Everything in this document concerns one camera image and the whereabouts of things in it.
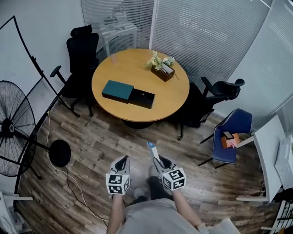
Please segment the fan stand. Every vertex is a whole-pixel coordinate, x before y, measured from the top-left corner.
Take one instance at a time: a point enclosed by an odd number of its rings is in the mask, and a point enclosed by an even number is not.
[[[5,138],[12,138],[13,136],[20,137],[32,144],[35,144],[46,151],[49,152],[50,161],[57,167],[64,167],[66,166],[71,158],[71,149],[69,144],[64,140],[56,140],[54,141],[50,147],[45,146],[43,144],[40,144],[39,142],[33,140],[31,137],[27,137],[26,135],[20,133],[19,131],[15,130],[14,125],[12,124],[10,119],[5,119],[2,123],[2,132],[1,136]],[[10,159],[4,158],[0,156],[0,158],[7,160],[9,162],[21,165],[19,162],[12,161]],[[36,171],[32,168],[31,165],[27,166],[29,167],[35,176],[41,180],[42,177],[39,176]]]

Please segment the white flowers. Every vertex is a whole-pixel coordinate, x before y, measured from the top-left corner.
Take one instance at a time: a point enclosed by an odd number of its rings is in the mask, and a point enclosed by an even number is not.
[[[146,63],[147,67],[155,66],[156,70],[160,70],[162,68],[162,63],[165,63],[168,66],[172,66],[175,59],[171,56],[165,57],[164,59],[159,58],[157,51],[152,51],[151,59]]]
[[[167,64],[168,66],[172,66],[174,61],[175,61],[175,59],[171,56],[168,56],[163,59],[163,63]]]

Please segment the cable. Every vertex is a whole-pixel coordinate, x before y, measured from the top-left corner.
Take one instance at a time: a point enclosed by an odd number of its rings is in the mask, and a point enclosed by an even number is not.
[[[68,170],[67,170],[67,168],[65,167],[65,169],[66,169],[66,181],[67,181],[67,185],[68,185],[68,187],[69,187],[69,189],[72,191],[72,193],[73,193],[73,195],[75,196],[75,198],[76,198],[76,200],[78,200],[82,205],[84,205],[84,206],[86,206],[88,209],[89,209],[89,211],[94,215],[94,216],[96,216],[97,214],[94,212],[94,211],[92,211],[86,204],[84,204],[83,202],[81,202],[78,198],[77,198],[77,196],[75,195],[75,193],[73,192],[73,190],[72,190],[72,188],[70,188],[70,185],[69,185],[69,182],[68,182]],[[106,226],[108,226],[107,224],[106,224],[106,222],[105,221],[108,221],[108,220],[106,220],[106,219],[102,219],[100,216],[98,216],[97,215],[97,218],[98,219],[101,219],[103,222],[104,222],[104,224],[106,225]]]
[[[47,143],[46,143],[46,146],[48,146],[48,140],[49,140],[49,134],[50,134],[50,111],[48,112],[48,117],[49,117],[49,128],[48,128],[48,135],[47,135]],[[51,166],[54,167],[53,164],[51,163],[50,158],[49,158],[48,151],[47,151],[47,158],[48,158],[48,160],[49,160]],[[98,219],[100,219],[100,220],[103,220],[104,224],[107,226],[107,224],[106,224],[105,221],[109,222],[109,220],[106,220],[106,219],[101,218],[100,216],[98,216],[96,213],[94,213],[94,212],[93,212],[93,211],[87,206],[86,200],[84,199],[84,196],[83,196],[83,191],[82,191],[82,189],[80,188],[80,186],[79,186],[79,184],[77,183],[76,179],[75,179],[74,177],[72,177],[71,175],[68,174],[68,170],[67,170],[67,168],[65,167],[66,172],[65,172],[65,171],[62,171],[62,170],[60,170],[60,169],[58,169],[58,168],[56,168],[56,167],[54,167],[54,168],[55,168],[56,170],[58,170],[58,171],[61,171],[61,172],[64,173],[64,174],[66,174],[67,185],[68,185],[69,189],[72,191],[72,193],[73,193],[73,195],[75,196],[76,200],[78,200],[81,204],[83,204],[84,206],[86,206],[86,207],[88,208],[88,210],[92,213],[93,216],[95,216],[96,218],[98,218]],[[81,201],[76,197],[75,193],[74,193],[73,190],[70,188],[70,186],[69,186],[69,182],[68,182],[68,177],[71,177],[71,178],[76,182],[77,186],[79,187],[79,189],[80,189],[80,191],[81,191],[81,195],[82,195],[82,199],[83,199],[84,203],[81,202]]]
[[[261,205],[260,207],[258,207],[257,209],[256,209],[256,211],[255,211],[255,213],[253,214],[253,216],[250,218],[250,220],[248,221],[248,223],[239,231],[239,232],[241,232],[244,228],[246,228],[247,226],[248,226],[248,224],[251,222],[251,220],[253,219],[253,217],[255,216],[255,214],[258,212],[258,210],[262,207],[262,206],[264,206],[265,204],[263,204],[263,205]]]

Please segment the pink paper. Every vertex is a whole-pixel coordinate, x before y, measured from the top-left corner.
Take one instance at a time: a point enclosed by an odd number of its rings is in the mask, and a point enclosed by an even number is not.
[[[115,53],[111,54],[110,57],[113,64],[117,63],[117,55]]]
[[[233,149],[237,147],[236,139],[227,140],[227,146],[232,147]]]

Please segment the fan grille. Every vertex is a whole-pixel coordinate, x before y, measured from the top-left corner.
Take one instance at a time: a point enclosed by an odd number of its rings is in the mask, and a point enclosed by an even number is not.
[[[12,123],[15,131],[19,131],[27,137],[35,128],[32,108],[24,93],[15,84],[0,81],[0,156],[6,159],[0,159],[0,173],[5,176],[17,176],[20,165],[13,162],[23,163],[21,173],[26,171],[32,162],[36,146],[27,144],[26,140],[15,135],[7,137],[3,133],[3,121],[7,119]]]

